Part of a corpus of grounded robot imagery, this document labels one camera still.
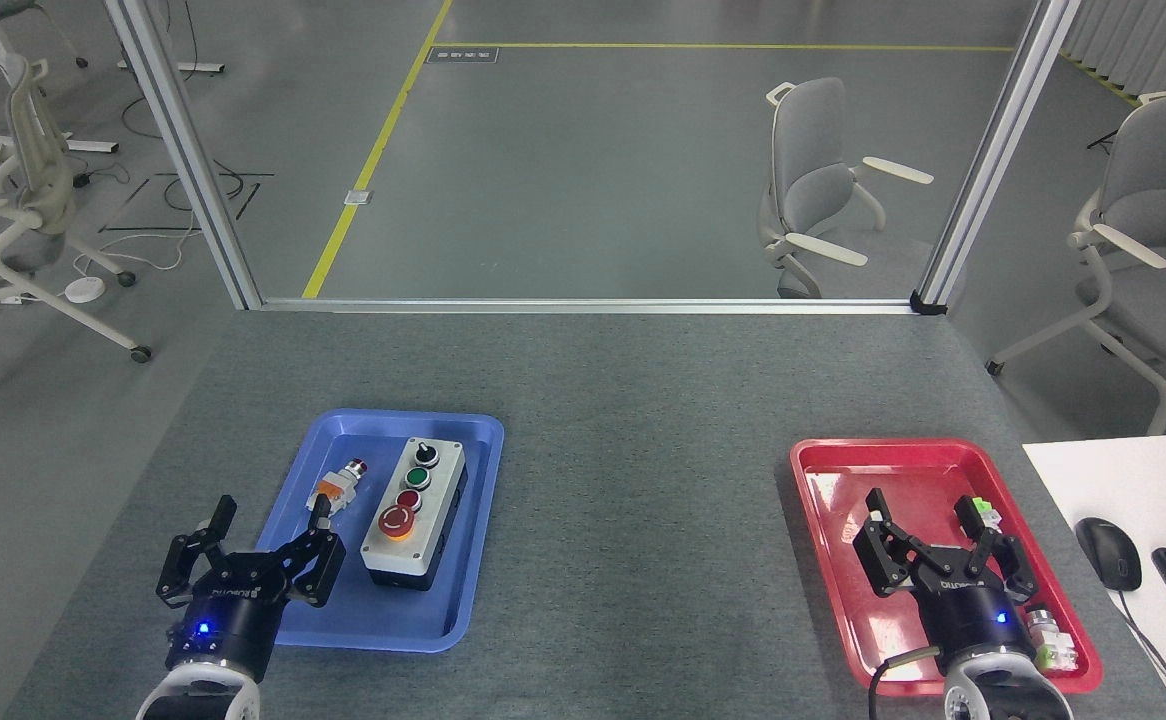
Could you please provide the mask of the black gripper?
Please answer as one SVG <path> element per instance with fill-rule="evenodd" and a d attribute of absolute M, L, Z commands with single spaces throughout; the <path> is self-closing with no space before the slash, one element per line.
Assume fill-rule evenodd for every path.
<path fill-rule="evenodd" d="M 164 666 L 218 664 L 262 681 L 286 603 L 326 606 L 345 547 L 331 529 L 331 501 L 319 495 L 305 532 L 292 541 L 268 553 L 223 555 L 219 541 L 236 510 L 234 497 L 222 495 L 211 519 L 170 541 L 155 593 L 171 609 L 187 606 L 187 611 L 167 632 Z M 191 583 L 201 555 L 208 555 L 213 568 Z M 225 568 L 218 569 L 223 561 Z"/>
<path fill-rule="evenodd" d="M 1007 648 L 1027 655 L 1034 650 L 1016 607 L 1035 596 L 1037 576 L 1023 543 L 1002 532 L 1002 515 L 986 499 L 955 501 L 958 524 L 975 541 L 963 561 L 963 573 L 979 576 L 976 580 L 947 579 L 932 569 L 927 565 L 934 561 L 929 544 L 891 520 L 881 488 L 872 488 L 865 502 L 868 518 L 854 537 L 854 551 L 868 583 L 877 597 L 888 597 L 912 578 L 923 632 L 932 646 L 939 648 L 937 667 L 948 669 L 958 656 L 972 651 Z M 909 555 L 921 562 L 911 562 Z M 989 557 L 1000 569 L 1004 585 L 986 568 Z"/>

